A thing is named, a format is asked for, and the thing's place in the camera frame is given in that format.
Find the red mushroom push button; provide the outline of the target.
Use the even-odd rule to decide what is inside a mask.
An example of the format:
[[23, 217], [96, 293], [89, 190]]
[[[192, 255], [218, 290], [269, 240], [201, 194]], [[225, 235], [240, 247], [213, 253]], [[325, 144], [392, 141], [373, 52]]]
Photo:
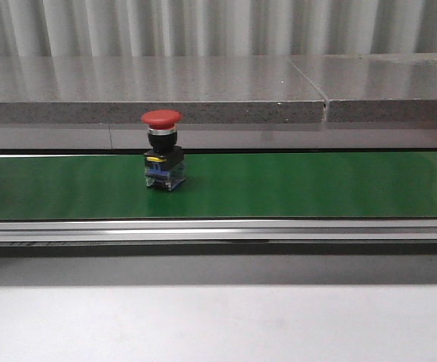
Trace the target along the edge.
[[176, 123], [182, 119], [179, 112], [158, 109], [146, 112], [141, 121], [148, 126], [151, 149], [144, 153], [145, 181], [148, 188], [175, 190], [185, 181], [185, 156], [177, 146]]

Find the grey stone counter slab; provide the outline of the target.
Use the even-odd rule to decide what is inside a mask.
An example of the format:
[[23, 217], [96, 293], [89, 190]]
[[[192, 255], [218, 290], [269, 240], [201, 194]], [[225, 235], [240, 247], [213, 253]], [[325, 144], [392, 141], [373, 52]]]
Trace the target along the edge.
[[0, 124], [315, 124], [324, 99], [285, 57], [0, 57]]

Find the green conveyor belt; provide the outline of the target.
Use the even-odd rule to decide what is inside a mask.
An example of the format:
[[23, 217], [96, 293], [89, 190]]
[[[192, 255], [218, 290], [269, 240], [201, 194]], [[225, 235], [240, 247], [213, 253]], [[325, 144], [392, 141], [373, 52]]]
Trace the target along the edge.
[[437, 217], [437, 152], [192, 154], [172, 192], [141, 155], [0, 158], [0, 220]]

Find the grey right counter slab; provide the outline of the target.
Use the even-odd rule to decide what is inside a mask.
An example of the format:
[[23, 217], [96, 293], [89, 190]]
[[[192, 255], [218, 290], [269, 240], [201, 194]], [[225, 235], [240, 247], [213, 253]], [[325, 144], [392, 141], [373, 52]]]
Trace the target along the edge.
[[293, 56], [328, 124], [437, 125], [437, 53]]

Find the grey pleated curtain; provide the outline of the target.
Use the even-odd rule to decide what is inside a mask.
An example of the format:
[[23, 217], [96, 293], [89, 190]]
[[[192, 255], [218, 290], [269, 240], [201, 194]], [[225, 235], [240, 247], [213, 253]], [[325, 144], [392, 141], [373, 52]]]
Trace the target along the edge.
[[437, 53], [437, 1], [0, 1], [0, 56]]

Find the aluminium conveyor frame rail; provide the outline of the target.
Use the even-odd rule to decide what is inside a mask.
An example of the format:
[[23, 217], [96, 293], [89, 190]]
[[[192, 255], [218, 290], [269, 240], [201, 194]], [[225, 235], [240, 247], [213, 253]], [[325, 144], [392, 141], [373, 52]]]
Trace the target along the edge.
[[437, 219], [0, 222], [0, 244], [437, 244]]

